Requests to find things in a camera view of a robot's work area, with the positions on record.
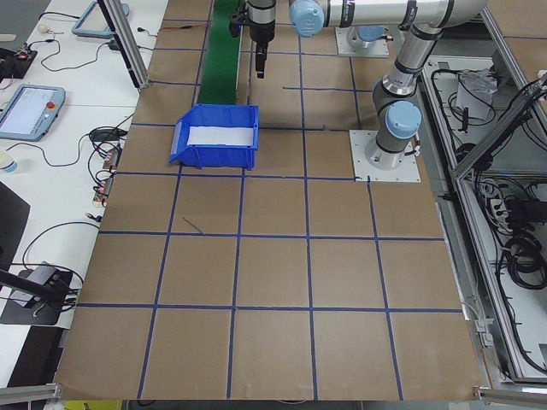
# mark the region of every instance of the robot end effector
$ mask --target robot end effector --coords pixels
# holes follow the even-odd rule
[[[248,26],[250,38],[256,43],[255,70],[259,79],[264,78],[268,44],[275,35],[275,1],[247,0],[230,18],[230,33],[238,37],[241,26]]]

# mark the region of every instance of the cardboard table surface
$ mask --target cardboard table surface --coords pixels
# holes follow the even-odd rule
[[[354,180],[347,130],[377,126],[357,73],[386,62],[335,56],[329,29],[297,39],[278,4],[266,78],[248,41],[241,55],[252,171],[168,165],[207,27],[160,32],[161,83],[140,96],[56,376],[67,399],[459,401],[480,385],[423,164],[420,184]],[[209,6],[171,0],[163,25]]]

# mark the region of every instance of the white paper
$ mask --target white paper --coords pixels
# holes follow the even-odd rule
[[[30,134],[45,110],[45,104],[51,101],[55,90],[26,88],[9,109],[0,132]]]
[[[481,92],[477,97],[490,105],[492,104],[492,94]],[[481,120],[486,120],[488,113],[490,112],[490,107],[469,94],[462,85],[458,85],[456,106],[462,112],[466,107],[469,108],[469,117],[479,118]]]
[[[255,130],[243,127],[191,126],[188,145],[237,145],[253,144]]]

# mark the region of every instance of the blue tape grid line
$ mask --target blue tape grid line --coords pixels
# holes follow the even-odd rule
[[[99,231],[99,235],[169,235],[171,237],[256,237],[269,239],[310,239],[337,241],[408,241],[408,242],[444,242],[441,237],[331,237],[322,235],[280,235],[261,233],[200,233],[200,232],[164,232],[164,231]]]
[[[185,305],[176,303],[79,302],[78,308],[180,309],[180,310],[272,310],[275,312],[369,312],[369,313],[463,313],[462,309],[435,307],[328,307],[328,306],[233,306]]]
[[[370,214],[372,215],[372,220],[373,220],[374,242],[376,245],[376,256],[378,258],[379,276],[380,276],[380,282],[382,285],[382,294],[384,297],[385,318],[387,320],[387,331],[388,331],[389,339],[390,339],[391,356],[393,358],[393,369],[395,371],[395,379],[397,382],[397,393],[399,394],[399,400],[403,400],[404,399],[403,386],[401,385],[401,375],[399,373],[399,365],[397,363],[397,351],[395,350],[393,327],[391,326],[390,307],[389,307],[389,302],[387,300],[387,289],[385,287],[384,268],[382,267],[382,255],[380,253],[380,248],[379,248],[378,229],[376,226],[376,216],[374,214],[373,191],[370,186],[370,179],[368,179],[367,181],[367,191],[368,191],[368,200],[370,202]]]
[[[209,3],[209,19],[210,19],[210,16],[211,16],[212,9],[213,9],[213,1],[210,0],[210,3]],[[206,41],[206,38],[207,38],[208,29],[209,29],[209,24],[205,27],[205,34],[203,36],[202,49],[205,48],[205,41]],[[205,53],[202,51],[201,57],[200,57],[200,60],[199,60],[199,65],[197,67],[197,72],[196,72],[196,84],[199,80],[199,75],[201,73],[202,61],[203,61],[203,55],[204,54]],[[196,99],[196,92],[197,92],[197,86],[194,85],[194,92],[193,92],[193,95],[192,95],[192,101],[195,101],[195,99]],[[182,173],[182,165],[179,165],[179,173]],[[161,292],[161,289],[162,289],[163,273],[164,273],[164,270],[165,270],[165,262],[166,262],[166,259],[167,259],[167,254],[168,254],[168,249],[169,249],[169,240],[171,238],[170,233],[171,233],[171,230],[173,228],[174,214],[175,214],[175,209],[177,207],[177,198],[179,196],[179,189],[180,189],[181,179],[182,179],[182,175],[177,176],[177,184],[176,184],[175,191],[174,191],[173,204],[172,204],[172,207],[171,207],[171,215],[169,217],[168,232],[167,232],[167,235],[166,235],[166,238],[165,238],[165,246],[164,246],[164,249],[163,249],[162,264],[161,264],[161,267],[160,267],[160,274],[158,276],[157,285],[156,285],[156,296],[155,296],[155,299],[154,299],[154,304],[156,306],[159,303],[160,292]],[[145,382],[145,379],[146,379],[146,371],[147,371],[147,368],[148,368],[148,360],[150,358],[150,348],[151,348],[151,344],[152,344],[152,337],[154,335],[154,326],[156,324],[156,314],[157,314],[157,307],[153,307],[152,308],[152,316],[151,316],[151,319],[150,319],[150,328],[149,328],[149,332],[148,332],[148,340],[146,342],[146,350],[144,351],[143,367],[142,367],[142,371],[141,371],[141,375],[140,375],[140,381],[139,381],[139,384],[138,384],[137,398],[139,398],[139,399],[142,397],[143,390],[144,390],[144,382]]]
[[[311,353],[311,372],[314,391],[314,400],[319,400],[317,389],[317,365],[315,359],[315,328],[314,328],[314,294],[311,277],[311,250],[309,240],[309,195],[308,195],[308,156],[306,155],[306,115],[304,111],[303,92],[303,62],[302,62],[302,40],[298,37],[298,72],[300,79],[300,109],[302,114],[302,145],[303,145],[303,169],[304,169],[304,203],[306,209],[306,257],[308,260],[308,295],[309,295],[309,340]]]
[[[179,19],[164,19],[165,21],[192,21],[192,22],[210,22],[210,16],[212,13],[213,2],[209,5],[209,20],[179,20]],[[188,85],[194,87],[194,92],[192,96],[192,101],[195,101],[197,88],[199,86],[199,74],[201,73],[204,52],[206,51],[206,38],[207,31],[209,29],[209,24],[205,27],[205,35],[203,39],[203,46],[201,49],[186,49],[186,48],[161,48],[157,50],[197,50],[201,52],[201,57],[197,69],[197,77],[195,83],[176,83],[176,82],[167,82],[167,81],[152,81],[159,84],[165,85]],[[252,50],[242,51],[243,53],[251,53],[250,58],[250,74],[252,75]],[[234,333],[236,325],[235,313],[237,310],[246,310],[246,311],[299,311],[299,312],[309,312],[309,326],[310,326],[310,354],[312,362],[312,380],[313,380],[313,391],[314,399],[318,400],[318,387],[317,387],[317,369],[316,369],[316,359],[315,359],[315,329],[314,329],[314,312],[369,312],[369,313],[384,313],[387,320],[387,327],[389,332],[389,339],[391,345],[391,355],[393,359],[393,366],[396,375],[397,381],[397,391],[399,399],[403,399],[403,389],[401,384],[401,378],[398,369],[397,363],[397,352],[395,348],[393,330],[391,326],[391,313],[461,313],[461,309],[449,309],[449,308],[393,308],[389,307],[387,300],[387,293],[385,287],[385,278],[382,267],[382,260],[380,254],[379,243],[381,241],[444,241],[443,238],[439,237],[379,237],[376,219],[374,214],[374,205],[373,205],[373,195],[371,190],[370,181],[367,182],[371,215],[373,220],[373,237],[322,237],[322,236],[312,236],[309,231],[309,195],[308,195],[308,180],[354,180],[353,178],[314,178],[308,176],[307,170],[307,156],[306,156],[306,132],[307,131],[324,131],[322,129],[307,129],[305,127],[305,113],[304,113],[304,91],[342,91],[342,92],[352,92],[354,94],[355,104],[356,104],[356,116],[358,123],[361,123],[360,112],[359,112],[359,103],[358,103],[358,93],[369,93],[371,90],[358,90],[356,88],[356,78],[355,70],[353,67],[353,61],[350,58],[350,70],[351,78],[353,83],[353,90],[339,89],[339,88],[311,88],[303,86],[303,56],[329,56],[325,54],[315,54],[315,53],[303,53],[301,39],[298,38],[298,52],[272,52],[272,54],[287,54],[287,55],[296,55],[299,59],[299,76],[300,76],[300,86],[299,87],[285,87],[287,90],[294,90],[300,92],[300,103],[302,110],[302,128],[276,128],[276,127],[263,127],[263,129],[273,129],[273,130],[291,130],[291,131],[302,131],[303,133],[303,167],[304,175],[300,176],[276,176],[276,175],[248,175],[245,174],[245,171],[242,170],[240,175],[199,175],[199,174],[188,174],[184,173],[182,166],[179,167],[177,173],[131,173],[131,172],[119,172],[118,174],[126,175],[158,175],[158,176],[174,176],[177,177],[176,189],[174,192],[173,206],[169,220],[169,227],[167,232],[155,232],[155,231],[100,231],[101,234],[105,235],[115,235],[115,234],[142,234],[142,235],[165,235],[166,242],[162,256],[161,270],[156,286],[156,296],[154,303],[79,303],[78,306],[81,308],[150,308],[152,309],[152,318],[150,321],[150,330],[148,336],[148,342],[145,350],[143,369],[141,372],[140,384],[138,389],[138,398],[142,397],[144,382],[146,378],[146,369],[148,366],[148,359],[150,357],[150,348],[151,341],[154,332],[154,325],[156,321],[156,313],[158,309],[203,309],[203,310],[229,310],[231,311],[231,324],[230,324],[230,341],[229,341],[229,359],[228,359],[228,372],[227,372],[227,381],[226,381],[226,398],[231,397],[232,390],[232,364],[233,364],[233,344],[234,344]],[[163,127],[173,127],[173,124],[155,124],[155,123],[133,123],[133,126],[163,126]],[[329,131],[340,131],[347,132],[347,130],[329,130]],[[177,198],[179,195],[180,185],[183,184],[182,178],[238,178],[241,179],[240,186],[240,203],[239,203],[239,214],[238,214],[238,233],[236,234],[201,234],[201,233],[185,233],[185,232],[171,232],[174,222],[174,213],[177,204]],[[242,219],[243,219],[243,209],[244,209],[244,181],[247,178],[260,178],[260,179],[301,179],[304,181],[304,200],[305,200],[305,211],[306,211],[306,235],[248,235],[241,232]],[[159,297],[161,293],[162,286],[162,276],[164,272],[164,267],[167,259],[168,245],[171,236],[205,236],[205,237],[235,237],[237,238],[237,247],[236,247],[236,260],[234,267],[234,280],[232,288],[232,304],[231,305],[185,305],[185,304],[164,304],[159,303]],[[238,264],[239,264],[239,252],[240,252],[240,243],[242,237],[269,237],[269,238],[301,238],[306,239],[307,242],[307,259],[308,259],[308,285],[309,285],[309,305],[307,307],[261,307],[261,306],[237,306],[237,286],[238,286]],[[379,274],[382,285],[383,297],[384,297],[384,307],[317,307],[313,303],[313,290],[312,290],[312,266],[311,266],[311,254],[310,254],[310,241],[311,240],[321,240],[321,239],[332,239],[332,240],[366,240],[374,241],[376,245],[376,252],[379,264]]]
[[[238,297],[238,272],[239,272],[239,252],[241,250],[241,224],[243,221],[243,206],[245,192],[245,170],[241,171],[241,187],[239,191],[239,214],[238,214],[238,238],[236,242],[236,260],[233,270],[233,288],[232,288],[232,315],[230,317],[230,343],[228,346],[228,376],[226,381],[226,398],[232,396],[232,365],[233,365],[233,338],[235,337],[236,326],[236,306]]]

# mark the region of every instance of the green conveyor belt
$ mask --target green conveyor belt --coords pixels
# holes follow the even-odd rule
[[[198,103],[236,103],[240,38],[232,38],[228,24],[237,7],[238,0],[215,0]]]

